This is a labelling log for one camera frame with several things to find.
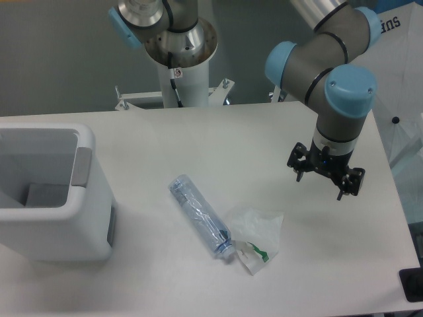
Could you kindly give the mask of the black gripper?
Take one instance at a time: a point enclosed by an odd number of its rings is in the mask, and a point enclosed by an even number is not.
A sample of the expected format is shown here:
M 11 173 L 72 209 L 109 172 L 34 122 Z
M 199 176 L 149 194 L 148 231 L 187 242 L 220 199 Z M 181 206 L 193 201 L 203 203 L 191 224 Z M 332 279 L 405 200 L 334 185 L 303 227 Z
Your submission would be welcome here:
M 352 151 L 345 155 L 330 155 L 314 143 L 308 151 L 304 144 L 298 142 L 291 151 L 287 166 L 297 174 L 297 182 L 301 181 L 306 172 L 316 172 L 338 182 L 339 193 L 336 200 L 340 201 L 344 195 L 357 196 L 365 176 L 364 168 L 348 167 L 351 156 Z

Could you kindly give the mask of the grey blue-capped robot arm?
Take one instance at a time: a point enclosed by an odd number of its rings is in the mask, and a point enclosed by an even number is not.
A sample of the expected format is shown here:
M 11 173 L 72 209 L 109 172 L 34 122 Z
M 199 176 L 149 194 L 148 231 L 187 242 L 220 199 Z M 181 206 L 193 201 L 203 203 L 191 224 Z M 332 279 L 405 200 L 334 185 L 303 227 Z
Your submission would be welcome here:
M 285 41 L 268 55 L 264 72 L 277 88 L 317 114 L 311 145 L 298 143 L 288 166 L 298 177 L 316 172 L 332 180 L 340 196 L 357 195 L 365 176 L 349 161 L 375 103 L 376 79 L 352 64 L 381 35 L 377 14 L 347 1 L 294 1 L 314 32 L 304 45 Z M 196 1 L 119 1 L 108 11 L 116 33 L 144 47 L 157 66 L 167 108 L 209 106 L 209 61 L 217 49 L 213 26 Z

